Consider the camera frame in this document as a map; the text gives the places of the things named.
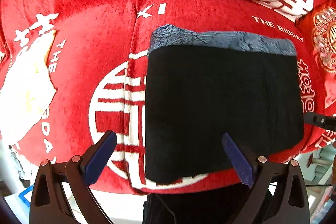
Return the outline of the black pants with grey trim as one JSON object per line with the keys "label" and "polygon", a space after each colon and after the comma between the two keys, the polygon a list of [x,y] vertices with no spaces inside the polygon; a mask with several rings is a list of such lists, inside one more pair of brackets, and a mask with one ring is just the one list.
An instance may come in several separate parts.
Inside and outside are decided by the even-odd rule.
{"label": "black pants with grey trim", "polygon": [[263,156],[302,140],[293,43],[241,31],[157,28],[146,76],[146,178],[169,184],[230,168],[224,134]]}

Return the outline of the blue plastic stool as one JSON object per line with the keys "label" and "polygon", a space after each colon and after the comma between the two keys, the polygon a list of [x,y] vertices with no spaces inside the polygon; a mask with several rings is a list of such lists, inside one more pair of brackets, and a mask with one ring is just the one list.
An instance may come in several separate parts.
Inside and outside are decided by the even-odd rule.
{"label": "blue plastic stool", "polygon": [[18,198],[21,200],[21,202],[23,203],[23,205],[25,205],[27,209],[30,209],[30,204],[31,204],[30,202],[31,202],[31,197],[33,193],[33,187],[34,185],[31,185],[28,188],[25,188],[25,190],[19,193],[18,195]]}

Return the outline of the person's dark trousers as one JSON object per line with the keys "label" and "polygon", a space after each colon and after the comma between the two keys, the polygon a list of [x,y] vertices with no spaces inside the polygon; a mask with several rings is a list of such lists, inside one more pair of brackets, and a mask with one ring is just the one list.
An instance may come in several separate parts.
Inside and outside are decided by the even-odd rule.
{"label": "person's dark trousers", "polygon": [[143,223],[230,223],[250,195],[244,184],[197,193],[152,193],[143,203]]}

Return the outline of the red embroidered pillow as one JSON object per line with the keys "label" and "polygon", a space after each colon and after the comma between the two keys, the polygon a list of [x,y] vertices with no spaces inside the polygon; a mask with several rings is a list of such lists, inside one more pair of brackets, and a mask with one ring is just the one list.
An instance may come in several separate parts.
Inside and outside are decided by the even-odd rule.
{"label": "red embroidered pillow", "polygon": [[335,108],[335,0],[326,1],[301,17],[297,28],[312,47],[325,89],[325,108]]}

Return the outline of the cream yellow cloth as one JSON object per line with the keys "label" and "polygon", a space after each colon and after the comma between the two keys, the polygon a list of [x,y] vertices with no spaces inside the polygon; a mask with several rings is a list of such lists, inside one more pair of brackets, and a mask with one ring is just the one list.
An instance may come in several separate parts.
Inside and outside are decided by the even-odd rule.
{"label": "cream yellow cloth", "polygon": [[18,143],[42,118],[55,93],[46,65],[56,31],[38,38],[7,72],[1,88],[1,137]]}

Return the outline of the red blanket with white characters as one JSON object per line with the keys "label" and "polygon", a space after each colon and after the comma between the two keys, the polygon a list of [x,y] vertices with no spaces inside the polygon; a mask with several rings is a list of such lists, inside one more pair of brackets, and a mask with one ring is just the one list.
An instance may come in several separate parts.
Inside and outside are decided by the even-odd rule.
{"label": "red blanket with white characters", "polygon": [[[312,47],[298,20],[328,0],[1,0],[1,88],[17,58],[42,35],[56,36],[46,65],[56,93],[42,118],[18,143],[29,162],[83,154],[104,132],[117,145],[96,190],[111,193],[192,193],[237,184],[232,167],[159,184],[145,176],[145,91],[152,33],[173,26],[194,32],[241,31],[290,40],[297,52],[302,114],[335,115]],[[286,162],[323,148],[335,133],[303,124],[294,147],[268,157]]]}

